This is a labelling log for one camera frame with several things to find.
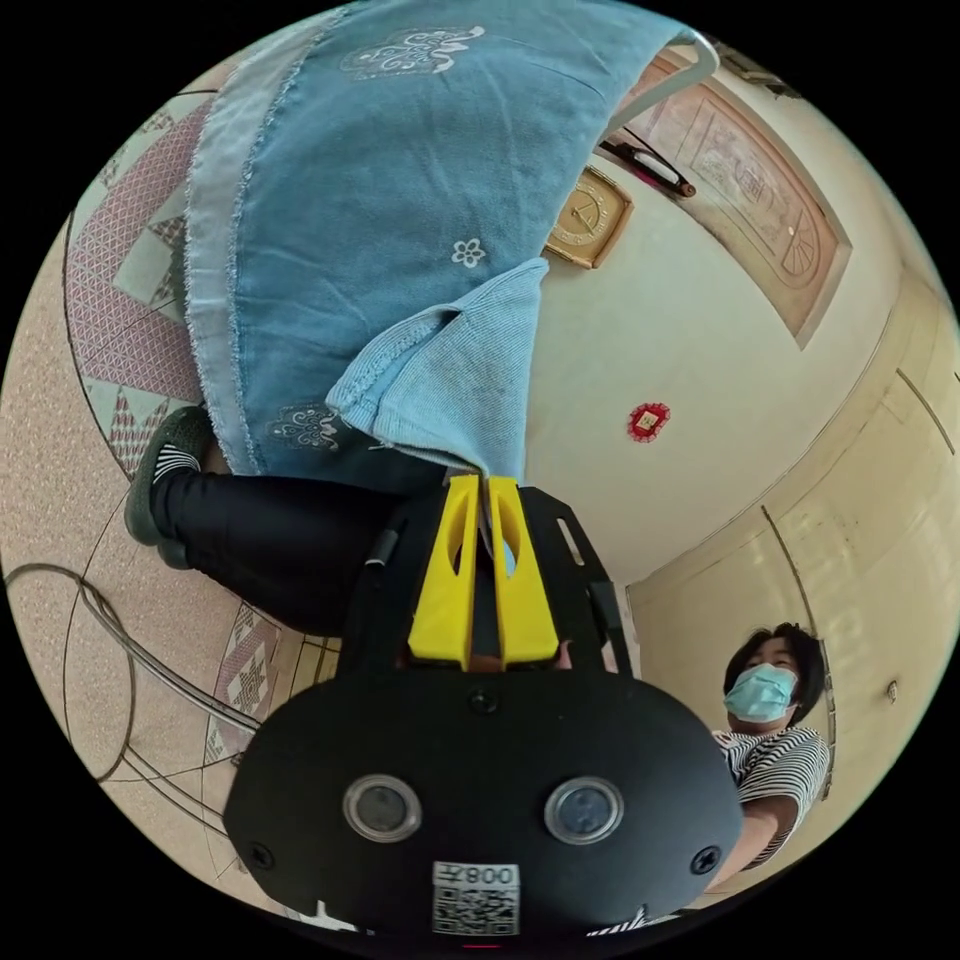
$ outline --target sock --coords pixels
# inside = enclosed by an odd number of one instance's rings
[[[166,443],[160,448],[160,453],[157,456],[157,469],[153,472],[153,483],[157,483],[168,473],[173,473],[175,470],[193,470],[195,473],[199,473],[200,463],[192,454],[184,453],[182,450]]]

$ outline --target striped shirt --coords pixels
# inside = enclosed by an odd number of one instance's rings
[[[823,737],[807,727],[760,735],[720,730],[713,736],[736,781],[741,803],[764,797],[790,797],[797,804],[793,823],[744,868],[750,870],[774,856],[800,826],[823,789],[830,750]]]

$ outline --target screw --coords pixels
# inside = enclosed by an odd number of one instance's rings
[[[702,876],[713,870],[719,862],[720,848],[704,847],[704,849],[693,858],[693,862],[690,864],[690,872],[695,873],[698,877]]]
[[[474,713],[479,713],[482,716],[496,712],[497,707],[500,705],[495,693],[479,688],[470,692],[470,696],[467,697],[467,703]]]
[[[250,859],[258,870],[273,869],[273,854],[262,843],[250,844]]]

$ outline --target floor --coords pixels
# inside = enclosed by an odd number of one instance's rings
[[[262,719],[333,675],[339,640],[297,635],[202,575],[170,571],[130,540],[122,520],[153,430],[200,399],[178,307],[183,182],[210,91],[228,72],[221,65],[200,78],[137,131],[38,274],[0,398],[0,488],[17,507],[0,518],[0,542],[5,572],[32,561],[83,572],[132,637]],[[54,429],[59,440],[49,444]],[[31,667],[78,756],[97,777],[116,768],[105,792],[193,876],[284,912],[243,870],[222,829],[230,760],[244,736],[139,667],[131,684],[124,653],[77,599],[70,581],[48,574],[10,590]]]

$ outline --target black hair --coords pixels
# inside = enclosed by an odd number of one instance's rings
[[[757,650],[768,640],[774,639],[787,641],[787,647],[800,671],[800,679],[793,695],[797,709],[788,724],[793,727],[817,705],[827,683],[827,670],[820,641],[802,630],[797,623],[781,623],[773,630],[764,628],[755,631],[727,664],[727,672],[723,678],[723,695],[726,696],[733,689],[737,677],[746,669],[747,663]]]

